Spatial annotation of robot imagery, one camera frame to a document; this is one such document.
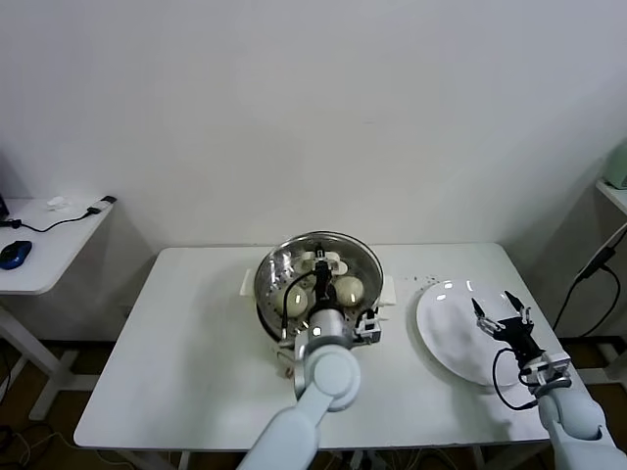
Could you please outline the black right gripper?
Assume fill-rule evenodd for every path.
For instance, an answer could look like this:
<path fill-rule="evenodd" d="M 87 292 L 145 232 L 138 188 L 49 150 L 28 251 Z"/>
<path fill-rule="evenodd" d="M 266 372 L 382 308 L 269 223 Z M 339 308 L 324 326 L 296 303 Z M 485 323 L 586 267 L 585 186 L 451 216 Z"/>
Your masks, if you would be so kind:
<path fill-rule="evenodd" d="M 496 322 L 489 318 L 481 305 L 472 298 L 477 326 L 487 335 L 494 335 L 496 341 L 506 342 L 518 362 L 530 362 L 541 357 L 544 351 L 532 337 L 534 324 L 530 318 L 530 308 L 509 291 L 505 291 L 505 295 L 518 316 Z"/>

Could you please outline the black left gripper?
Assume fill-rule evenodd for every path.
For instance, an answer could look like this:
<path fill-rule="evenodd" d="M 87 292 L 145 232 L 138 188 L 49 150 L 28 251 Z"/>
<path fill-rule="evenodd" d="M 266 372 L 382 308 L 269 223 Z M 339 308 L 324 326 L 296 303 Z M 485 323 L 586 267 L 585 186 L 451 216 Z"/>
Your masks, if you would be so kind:
<path fill-rule="evenodd" d="M 336 304 L 336 295 L 331 285 L 332 271 L 327 263 L 326 251 L 324 248 L 314 250 L 314 307 L 328 308 Z"/>

